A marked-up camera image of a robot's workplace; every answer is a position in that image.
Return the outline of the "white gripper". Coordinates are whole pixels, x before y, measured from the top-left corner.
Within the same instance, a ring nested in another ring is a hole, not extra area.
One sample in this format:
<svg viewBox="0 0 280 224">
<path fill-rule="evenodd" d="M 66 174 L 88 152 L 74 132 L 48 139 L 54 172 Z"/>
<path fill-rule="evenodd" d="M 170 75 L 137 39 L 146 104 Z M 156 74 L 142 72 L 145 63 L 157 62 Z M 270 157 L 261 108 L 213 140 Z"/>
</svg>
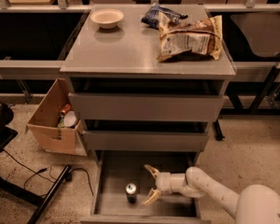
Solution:
<svg viewBox="0 0 280 224">
<path fill-rule="evenodd" d="M 180 193 L 182 195 L 189 194 L 189 185 L 184 174 L 171 174 L 168 172 L 160 173 L 155 167 L 145 164 L 145 168 L 156 179 L 156 188 L 151 189 L 148 196 L 142 201 L 143 206 L 149 206 L 156 202 L 160 196 L 172 193 Z"/>
</svg>

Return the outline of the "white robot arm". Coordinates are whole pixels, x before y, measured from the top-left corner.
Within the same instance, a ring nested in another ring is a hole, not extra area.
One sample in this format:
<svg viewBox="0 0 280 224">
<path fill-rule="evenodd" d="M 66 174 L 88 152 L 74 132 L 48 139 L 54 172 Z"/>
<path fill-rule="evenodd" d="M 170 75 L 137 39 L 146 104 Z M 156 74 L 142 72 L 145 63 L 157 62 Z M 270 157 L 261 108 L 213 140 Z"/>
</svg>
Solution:
<svg viewBox="0 0 280 224">
<path fill-rule="evenodd" d="M 202 169 L 190 167 L 184 174 L 160 172 L 148 164 L 145 168 L 155 179 L 143 205 L 151 205 L 162 195 L 179 193 L 190 198 L 205 194 L 216 201 L 235 224 L 280 224 L 280 195 L 263 185 L 251 185 L 240 194 L 217 182 Z"/>
</svg>

